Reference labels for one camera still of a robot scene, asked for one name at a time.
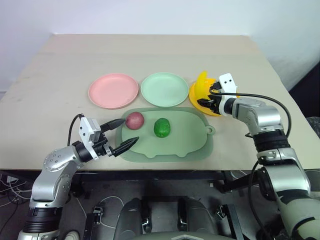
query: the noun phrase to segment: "pink plate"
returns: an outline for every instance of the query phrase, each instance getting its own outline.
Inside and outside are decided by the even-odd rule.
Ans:
[[[123,73],[110,73],[91,84],[89,98],[99,107],[119,109],[131,103],[138,91],[138,83],[132,77]]]

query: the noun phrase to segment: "black rubber joint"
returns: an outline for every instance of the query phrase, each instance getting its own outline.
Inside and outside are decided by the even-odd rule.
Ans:
[[[226,103],[224,104],[223,110],[224,110],[224,112],[225,112],[226,114],[232,115],[232,107],[233,107],[233,105],[234,105],[235,100],[236,100],[236,98],[233,98],[233,97],[232,97],[232,98],[229,98],[229,99],[226,101]]]
[[[62,207],[29,208],[24,233],[46,233],[59,229]]]
[[[253,140],[258,152],[270,149],[290,148],[288,138],[283,130],[267,131],[254,135]]]
[[[81,162],[87,163],[93,159],[90,152],[86,149],[85,145],[82,142],[78,142],[75,145],[75,149],[80,157]]]

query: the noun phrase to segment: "toy lime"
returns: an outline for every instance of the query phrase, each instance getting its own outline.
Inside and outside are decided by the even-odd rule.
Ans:
[[[170,134],[170,123],[166,118],[159,118],[154,123],[154,134],[159,138],[165,138]]]

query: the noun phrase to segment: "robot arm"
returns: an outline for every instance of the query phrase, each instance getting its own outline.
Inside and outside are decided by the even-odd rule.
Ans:
[[[319,240],[320,201],[309,197],[309,179],[288,143],[278,110],[256,99],[223,95],[236,95],[237,86],[230,73],[220,76],[210,89],[217,93],[211,91],[210,100],[199,99],[198,103],[247,125],[258,162],[263,165],[256,173],[261,193],[276,201],[288,234]]]
[[[134,137],[113,149],[104,132],[125,122],[116,119],[101,126],[95,119],[81,117],[80,141],[54,150],[44,160],[40,175],[32,187],[29,211],[18,240],[57,240],[62,209],[68,199],[74,173],[84,164],[99,156],[118,156],[129,150],[139,139]]]

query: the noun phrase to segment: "table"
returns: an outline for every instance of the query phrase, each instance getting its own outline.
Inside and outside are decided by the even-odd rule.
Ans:
[[[241,93],[281,101],[292,116],[289,143],[305,169],[319,168],[320,140],[276,72],[248,36],[193,35],[53,35],[0,101],[0,169],[39,170],[45,156],[67,144],[68,129],[78,113],[102,124],[129,109],[154,107],[139,92],[121,109],[104,109],[88,98],[88,88],[108,73],[124,73],[141,84],[149,74],[171,72],[189,86],[202,71],[218,78],[231,73]],[[187,98],[179,107],[191,107]],[[287,118],[282,110],[284,128]],[[246,125],[230,117],[206,116],[216,129],[213,152],[193,162],[129,162],[101,157],[84,170],[248,170],[256,158]],[[79,140],[75,124],[71,142]],[[115,145],[115,131],[107,132]]]

